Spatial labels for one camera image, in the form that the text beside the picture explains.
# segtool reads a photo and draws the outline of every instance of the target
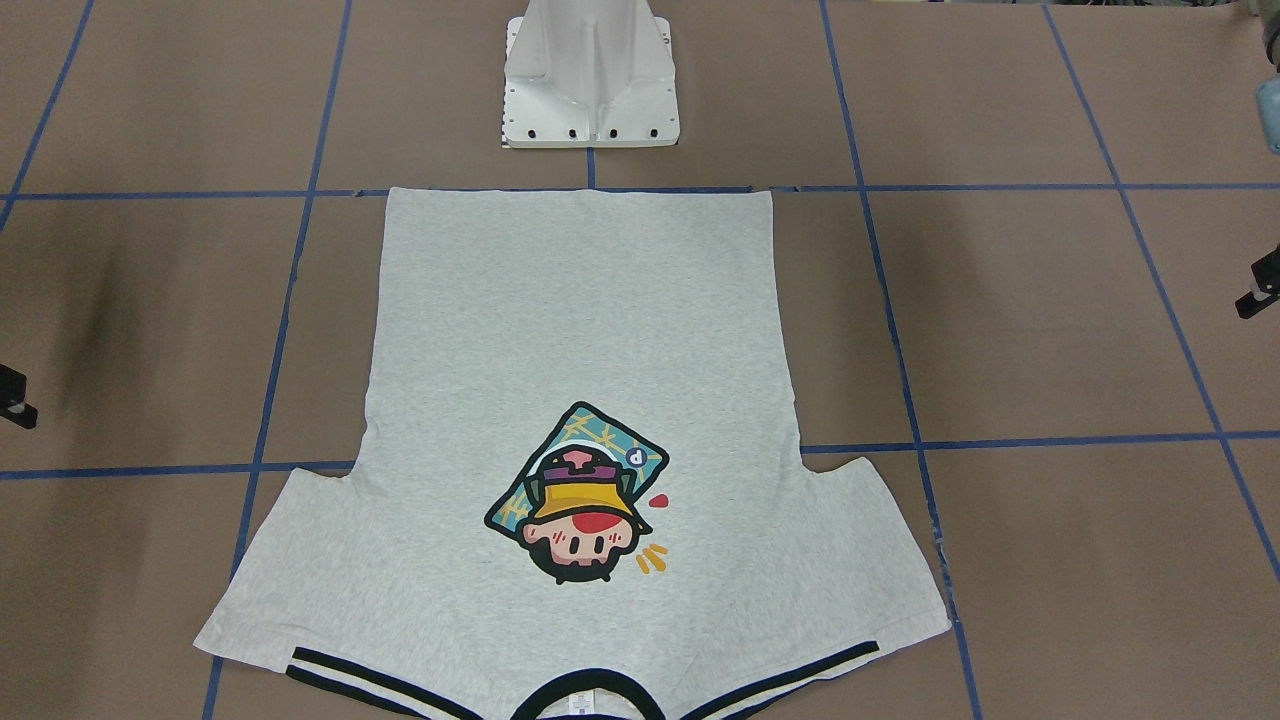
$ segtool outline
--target white machine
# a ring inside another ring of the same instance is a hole
[[[646,0],[531,0],[507,24],[506,74],[507,147],[680,138],[671,24]]]

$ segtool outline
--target brown surface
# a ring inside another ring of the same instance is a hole
[[[929,454],[991,717],[1266,717],[1276,579],[1215,442]]]
[[[854,182],[815,0],[654,5],[685,132],[602,151],[600,186]],[[1039,9],[829,5],[868,182],[1110,181]],[[356,0],[320,187],[586,184],[584,152],[497,145],[502,28],[522,6]],[[82,8],[0,4],[6,188]],[[305,190],[342,9],[99,0],[22,191]],[[1280,182],[1240,6],[1053,17],[1123,179]],[[1130,191],[1224,425],[1272,436],[1280,310],[1243,323],[1231,301],[1274,247],[1276,192]],[[806,465],[909,445],[859,193],[774,201],[796,414],[803,442],[828,446]],[[984,717],[1274,714],[1280,587],[1221,447],[1093,437],[1212,430],[1119,195],[870,201],[923,439],[1094,443],[928,455]],[[320,197],[306,218],[268,461],[358,448],[384,202]],[[42,416],[33,433],[0,423],[0,717],[200,716],[209,659],[189,643],[225,585],[247,475],[13,478],[251,462],[305,205],[14,205],[0,361],[31,377]],[[1280,437],[1231,446],[1276,537]],[[872,456],[941,574],[915,452]],[[248,530],[283,480],[261,475]],[[961,667],[950,633],[759,717],[972,717]],[[216,700],[218,720],[389,716],[237,664]]]
[[[198,716],[244,475],[0,483],[0,715]]]

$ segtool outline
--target cartoon print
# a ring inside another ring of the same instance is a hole
[[[667,466],[667,454],[586,402],[576,402],[529,457],[485,524],[516,541],[556,584],[609,580],[618,559],[653,528],[636,503]],[[663,502],[652,507],[666,507]],[[649,544],[659,573],[667,564]],[[649,565],[636,557],[648,575]]]

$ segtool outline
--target purple hat band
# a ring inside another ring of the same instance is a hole
[[[595,466],[586,471],[575,471],[572,468],[550,468],[543,473],[548,480],[612,480],[618,477],[617,468]]]

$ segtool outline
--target gray t-shirt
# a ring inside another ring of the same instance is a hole
[[[197,647],[430,717],[699,719],[950,626],[872,464],[801,464],[768,193],[393,190],[365,415]]]

